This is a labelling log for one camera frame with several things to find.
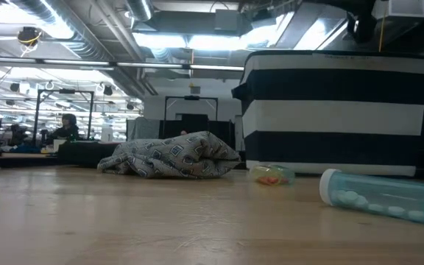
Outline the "grey patterned cloth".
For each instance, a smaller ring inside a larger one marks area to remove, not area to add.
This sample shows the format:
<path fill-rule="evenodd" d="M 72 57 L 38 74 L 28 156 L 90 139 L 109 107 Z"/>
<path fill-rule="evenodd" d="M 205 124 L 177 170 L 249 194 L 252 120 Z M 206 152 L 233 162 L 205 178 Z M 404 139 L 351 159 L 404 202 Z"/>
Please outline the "grey patterned cloth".
<path fill-rule="evenodd" d="M 119 144 L 97 169 L 142 178 L 213 179 L 241 162 L 237 151 L 208 131 L 167 139 L 136 139 Z"/>

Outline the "small clear snack bag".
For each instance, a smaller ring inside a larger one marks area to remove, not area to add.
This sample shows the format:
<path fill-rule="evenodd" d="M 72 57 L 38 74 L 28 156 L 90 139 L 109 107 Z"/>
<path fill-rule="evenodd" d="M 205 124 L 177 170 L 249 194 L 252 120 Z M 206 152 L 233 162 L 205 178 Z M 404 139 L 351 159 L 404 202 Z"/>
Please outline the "small clear snack bag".
<path fill-rule="evenodd" d="M 249 170 L 248 177 L 267 186 L 292 185 L 295 172 L 278 165 L 256 165 Z"/>

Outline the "teal tablet tube white cap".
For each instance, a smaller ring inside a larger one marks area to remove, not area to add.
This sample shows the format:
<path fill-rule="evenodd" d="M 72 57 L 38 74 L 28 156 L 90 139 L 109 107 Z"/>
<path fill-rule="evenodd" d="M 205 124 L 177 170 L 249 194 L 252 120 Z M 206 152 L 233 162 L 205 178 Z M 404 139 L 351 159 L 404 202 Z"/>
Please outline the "teal tablet tube white cap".
<path fill-rule="evenodd" d="M 319 195 L 333 207 L 424 224 L 424 183 L 328 169 L 320 178 Z"/>

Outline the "navy white striped fabric basket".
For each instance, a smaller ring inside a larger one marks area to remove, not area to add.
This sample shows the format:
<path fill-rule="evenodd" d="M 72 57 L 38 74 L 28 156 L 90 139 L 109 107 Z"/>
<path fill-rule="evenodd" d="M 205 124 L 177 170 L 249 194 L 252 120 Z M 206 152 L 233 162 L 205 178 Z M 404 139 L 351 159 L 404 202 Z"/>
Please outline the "navy white striped fabric basket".
<path fill-rule="evenodd" d="M 416 171 L 423 56 L 253 52 L 232 95 L 241 102 L 248 167 L 408 177 Z"/>

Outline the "ceiling light strip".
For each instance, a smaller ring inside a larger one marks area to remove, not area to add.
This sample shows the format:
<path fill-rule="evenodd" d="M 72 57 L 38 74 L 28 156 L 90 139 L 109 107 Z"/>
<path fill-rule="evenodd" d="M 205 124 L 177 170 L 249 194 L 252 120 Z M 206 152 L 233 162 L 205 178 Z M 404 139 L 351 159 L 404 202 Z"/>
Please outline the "ceiling light strip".
<path fill-rule="evenodd" d="M 113 61 L 89 61 L 89 60 L 55 60 L 25 57 L 0 57 L 0 66 L 14 66 L 27 68 L 66 68 L 79 70 L 107 70 L 115 68 L 155 68 L 155 69 L 181 69 L 181 70 L 208 70 L 208 71 L 233 71 L 241 72 L 239 66 L 214 66 L 197 64 L 175 63 L 136 63 L 136 62 L 113 62 Z"/>

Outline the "person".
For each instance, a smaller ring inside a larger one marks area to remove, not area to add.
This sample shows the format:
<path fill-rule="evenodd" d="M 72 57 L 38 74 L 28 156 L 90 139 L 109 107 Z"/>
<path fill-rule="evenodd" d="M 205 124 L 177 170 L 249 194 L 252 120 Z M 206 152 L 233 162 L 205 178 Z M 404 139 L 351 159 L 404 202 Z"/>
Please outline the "person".
<path fill-rule="evenodd" d="M 74 114 L 67 113 L 62 116 L 62 127 L 56 129 L 46 140 L 47 144 L 52 144 L 54 140 L 77 141 L 79 137 L 79 127 Z"/>

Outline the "black ceiling device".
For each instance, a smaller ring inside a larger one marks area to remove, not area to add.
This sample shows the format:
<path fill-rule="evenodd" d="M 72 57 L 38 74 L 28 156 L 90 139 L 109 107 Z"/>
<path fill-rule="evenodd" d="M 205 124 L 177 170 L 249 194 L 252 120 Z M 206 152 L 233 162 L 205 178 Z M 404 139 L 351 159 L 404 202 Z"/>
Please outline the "black ceiling device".
<path fill-rule="evenodd" d="M 25 47 L 35 47 L 38 44 L 42 31 L 36 27 L 24 26 L 17 34 L 18 42 Z"/>

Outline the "black background rig frame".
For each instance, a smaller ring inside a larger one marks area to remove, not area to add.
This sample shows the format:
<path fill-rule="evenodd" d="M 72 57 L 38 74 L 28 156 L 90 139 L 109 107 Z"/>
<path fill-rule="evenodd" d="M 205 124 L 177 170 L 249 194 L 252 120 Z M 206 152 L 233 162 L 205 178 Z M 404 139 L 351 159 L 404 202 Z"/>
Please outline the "black background rig frame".
<path fill-rule="evenodd" d="M 52 99 L 51 95 L 53 93 L 59 93 L 63 95 L 74 95 L 79 94 L 82 96 L 82 98 L 89 104 L 89 112 L 88 112 L 88 128 L 87 128 L 87 139 L 91 138 L 91 127 L 92 127 L 92 119 L 93 119 L 93 106 L 94 106 L 94 97 L 95 92 L 94 91 L 81 91 L 81 90 L 75 90 L 75 89 L 68 89 L 68 88 L 61 88 L 57 90 L 49 90 L 49 89 L 42 89 L 37 90 L 38 94 L 36 97 L 36 106 L 35 106 L 35 114 L 34 114 L 34 125 L 33 125 L 33 131 L 32 131 L 32 140 L 31 144 L 33 146 L 36 146 L 37 142 L 37 134 L 38 134 L 38 120 L 39 120 L 39 112 L 40 112 L 40 104 L 45 101 L 46 99 L 50 99 L 52 101 L 65 101 L 65 102 L 76 102 L 76 99 L 70 99 L 70 98 L 56 98 Z"/>
<path fill-rule="evenodd" d="M 211 129 L 218 120 L 219 100 L 204 96 L 166 96 L 160 136 L 169 138 Z"/>

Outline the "silver ventilation duct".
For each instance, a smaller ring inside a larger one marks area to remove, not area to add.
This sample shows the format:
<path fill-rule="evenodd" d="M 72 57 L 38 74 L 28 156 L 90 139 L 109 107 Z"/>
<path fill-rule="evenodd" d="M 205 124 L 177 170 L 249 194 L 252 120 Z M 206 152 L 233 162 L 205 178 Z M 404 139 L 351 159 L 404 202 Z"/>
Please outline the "silver ventilation duct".
<path fill-rule="evenodd" d="M 148 21 L 155 13 L 151 0 L 125 0 L 125 3 L 136 21 Z"/>

